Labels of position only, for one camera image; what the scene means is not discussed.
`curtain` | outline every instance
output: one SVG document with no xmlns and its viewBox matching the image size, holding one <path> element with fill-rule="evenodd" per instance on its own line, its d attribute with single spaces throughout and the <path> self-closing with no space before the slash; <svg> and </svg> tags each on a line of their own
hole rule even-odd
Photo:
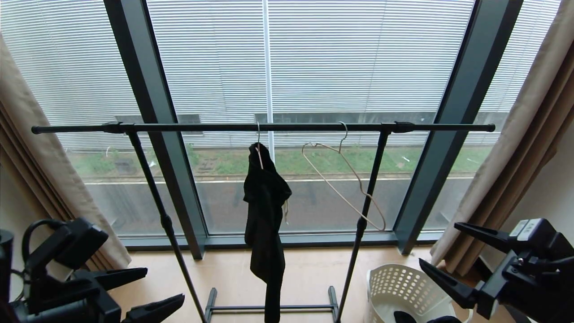
<svg viewBox="0 0 574 323">
<path fill-rule="evenodd" d="M 442 238 L 431 250 L 448 272 L 465 275 L 484 244 L 455 222 L 499 229 L 574 118 L 574 2 L 562 1 L 497 143 L 480 166 Z"/>
<path fill-rule="evenodd" d="M 130 256 L 102 216 L 55 134 L 33 134 L 49 125 L 0 34 L 0 164 L 15 180 L 37 219 L 83 217 L 109 234 L 86 263 L 90 270 L 127 267 Z"/>
</svg>

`white laundry basket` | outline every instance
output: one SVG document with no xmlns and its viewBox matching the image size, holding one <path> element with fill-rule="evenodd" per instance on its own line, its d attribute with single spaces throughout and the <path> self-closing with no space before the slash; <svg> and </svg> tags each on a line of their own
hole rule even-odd
<svg viewBox="0 0 574 323">
<path fill-rule="evenodd" d="M 417 323 L 456 316 L 452 299 L 424 272 L 399 264 L 386 264 L 367 273 L 367 297 L 364 323 L 395 323 L 395 311 L 409 313 Z M 469 310 L 464 323 L 471 318 Z"/>
</svg>

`light wood floor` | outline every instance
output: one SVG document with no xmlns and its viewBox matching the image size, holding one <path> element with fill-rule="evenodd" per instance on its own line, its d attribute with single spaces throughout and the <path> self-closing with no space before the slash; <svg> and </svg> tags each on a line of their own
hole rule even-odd
<svg viewBox="0 0 574 323">
<path fill-rule="evenodd" d="M 417 247 L 411 255 L 405 257 L 394 247 L 361 248 L 342 322 L 363 322 L 367 304 L 367 270 L 386 263 L 399 263 L 420 269 L 418 258 L 429 260 L 429 250 L 428 247 Z M 194 261 L 189 252 L 184 254 L 202 307 L 205 307 L 212 287 L 218 290 L 216 305 L 264 304 L 265 284 L 249 270 L 250 255 L 250 251 L 208 251 L 203 260 Z M 287 249 L 281 304 L 328 304 L 327 288 L 331 285 L 335 287 L 340 301 L 350 256 L 350 248 Z M 110 294 L 121 305 L 124 313 L 133 306 L 184 293 L 184 305 L 164 322 L 200 322 L 172 253 L 135 252 L 131 257 L 131 267 L 147 267 L 149 270 L 146 278 L 111 291 Z M 464 321 L 467 318 L 466 311 L 457 306 L 455 309 Z M 263 322 L 263 314 L 216 314 L 212 322 Z M 282 313 L 281 322 L 332 322 L 332 316 L 330 313 Z M 475 315 L 472 322 L 486 320 Z M 513 322 L 513 319 L 500 307 L 491 322 Z"/>
</svg>

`empty clothes hanger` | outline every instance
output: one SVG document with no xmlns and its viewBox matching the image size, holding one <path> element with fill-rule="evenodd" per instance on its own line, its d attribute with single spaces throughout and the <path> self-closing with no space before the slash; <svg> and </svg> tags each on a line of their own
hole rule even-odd
<svg viewBox="0 0 574 323">
<path fill-rule="evenodd" d="M 257 155 L 259 156 L 259 164 L 261 165 L 261 169 L 263 169 L 263 159 L 261 159 L 261 149 L 259 146 L 259 139 L 261 138 L 261 129 L 259 128 L 259 121 L 257 121 L 257 147 L 255 150 L 257 151 Z"/>
<path fill-rule="evenodd" d="M 301 154 L 303 155 L 303 158 L 305 158 L 305 160 L 309 163 L 309 165 L 311 165 L 311 167 L 313 167 L 313 169 L 315 170 L 315 172 L 321 176 L 321 178 L 325 181 L 325 183 L 327 183 L 327 185 L 329 185 L 329 187 L 331 189 L 333 189 L 333 191 L 335 193 L 337 193 L 337 195 L 343 199 L 343 201 L 348 204 L 353 210 L 355 210 L 355 212 L 357 212 L 357 214 L 359 214 L 361 217 L 363 217 L 370 225 L 374 226 L 375 228 L 377 228 L 377 230 L 380 231 L 384 231 L 387 227 L 387 222 L 385 221 L 385 217 L 383 216 L 383 213 L 381 211 L 381 208 L 379 207 L 379 205 L 377 204 L 377 202 L 375 201 L 375 199 L 373 198 L 373 196 L 371 194 L 368 194 L 364 191 L 363 189 L 363 182 L 361 181 L 359 175 L 356 173 L 355 169 L 353 168 L 353 166 L 351 165 L 351 163 L 349 163 L 349 161 L 347 160 L 347 158 L 345 157 L 345 155 L 341 152 L 341 148 L 343 146 L 343 141 L 347 138 L 348 134 L 349 134 L 349 130 L 347 129 L 347 125 L 344 122 L 340 122 L 344 127 L 345 127 L 345 136 L 343 137 L 343 139 L 341 140 L 341 142 L 339 143 L 339 149 L 333 148 L 331 146 L 327 146 L 324 144 L 320 144 L 320 143 L 306 143 L 303 145 L 303 147 L 301 147 Z M 315 167 L 315 165 L 309 160 L 309 158 L 307 158 L 307 156 L 305 155 L 305 147 L 307 146 L 311 146 L 311 147 L 323 147 L 323 148 L 327 148 L 330 149 L 332 151 L 337 152 L 345 161 L 345 163 L 347 163 L 347 166 L 349 166 L 349 168 L 351 169 L 351 171 L 353 172 L 353 174 L 355 175 L 355 177 L 357 178 L 357 180 L 359 181 L 359 189 L 361 194 L 363 194 L 366 197 L 369 197 L 371 199 L 371 201 L 373 202 L 373 204 L 375 205 L 375 207 L 377 208 L 377 211 L 379 212 L 379 214 L 381 215 L 381 219 L 383 219 L 383 227 L 379 228 L 378 226 L 376 226 L 371 220 L 369 220 L 366 216 L 363 215 L 363 213 L 361 213 L 353 204 L 351 204 L 351 202 L 349 202 L 344 196 L 343 194 L 341 194 L 339 191 L 337 191 L 337 189 L 333 186 L 333 184 L 331 184 L 331 182 L 329 182 L 329 180 L 327 178 L 325 178 L 325 176 L 323 176 L 323 174 L 321 174 L 321 172 L 317 169 L 317 167 Z"/>
</svg>

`clothes rack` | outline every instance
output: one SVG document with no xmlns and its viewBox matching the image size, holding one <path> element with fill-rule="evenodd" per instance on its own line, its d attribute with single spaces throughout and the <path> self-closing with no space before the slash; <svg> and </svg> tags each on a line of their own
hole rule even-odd
<svg viewBox="0 0 574 323">
<path fill-rule="evenodd" d="M 164 228 L 165 234 L 167 235 L 169 242 L 173 248 L 176 255 L 177 262 L 180 266 L 181 273 L 184 276 L 185 282 L 189 288 L 189 292 L 193 298 L 197 312 L 203 323 L 211 322 L 211 317 L 216 312 L 244 312 L 244 311 L 254 311 L 262 310 L 264 306 L 215 306 L 215 299 L 217 297 L 217 290 L 215 288 L 211 289 L 207 306 L 205 311 L 201 307 L 201 303 L 197 296 L 197 292 L 193 286 L 191 277 L 189 276 L 189 271 L 185 266 L 183 255 L 176 240 L 175 233 L 173 231 L 171 218 L 167 215 L 164 204 L 161 201 L 160 194 L 157 190 L 156 183 L 153 179 L 152 172 L 148 166 L 148 162 L 145 157 L 144 149 L 142 148 L 141 142 L 139 140 L 138 132 L 182 132 L 182 131 L 218 131 L 218 132 L 228 132 L 228 131 L 349 131 L 349 132 L 379 132 L 379 140 L 377 145 L 377 151 L 375 153 L 375 160 L 373 162 L 373 168 L 371 169 L 371 176 L 369 179 L 369 186 L 367 188 L 367 193 L 372 195 L 375 190 L 375 184 L 377 181 L 377 176 L 379 173 L 379 167 L 381 166 L 381 159 L 383 156 L 383 151 L 385 149 L 387 138 L 391 133 L 405 133 L 411 131 L 494 131 L 495 126 L 493 124 L 489 125 L 469 125 L 469 124 L 413 124 L 411 122 L 394 122 L 394 123 L 383 123 L 383 124 L 124 124 L 121 122 L 108 122 L 103 125 L 71 125 L 71 126 L 34 126 L 32 127 L 32 132 L 35 134 L 39 133 L 64 133 L 64 132 L 106 132 L 106 133 L 124 133 L 130 138 L 131 144 L 133 145 L 136 155 L 138 156 L 139 163 L 142 167 L 143 173 L 145 175 L 146 181 L 152 192 L 154 202 L 156 203 L 158 212 L 160 214 L 161 225 Z M 369 207 L 371 204 L 371 199 L 365 197 L 362 214 L 366 217 L 369 213 Z M 333 314 L 333 321 L 335 323 L 340 323 L 341 315 L 343 314 L 343 309 L 345 306 L 345 300 L 347 299 L 347 293 L 349 285 L 351 283 L 351 277 L 353 270 L 355 268 L 356 258 L 359 253 L 359 247 L 361 239 L 365 229 L 367 228 L 367 221 L 363 217 L 359 217 L 357 221 L 357 231 L 355 235 L 355 242 L 353 244 L 353 249 L 351 253 L 351 260 L 349 262 L 349 267 L 347 270 L 347 276 L 345 278 L 345 283 L 343 287 L 343 294 L 341 297 L 341 303 L 338 305 L 335 288 L 330 286 L 328 288 L 328 296 L 330 304 L 325 305 L 286 305 L 281 306 L 282 310 L 291 311 L 306 311 L 306 312 L 323 312 L 329 311 Z"/>
</svg>

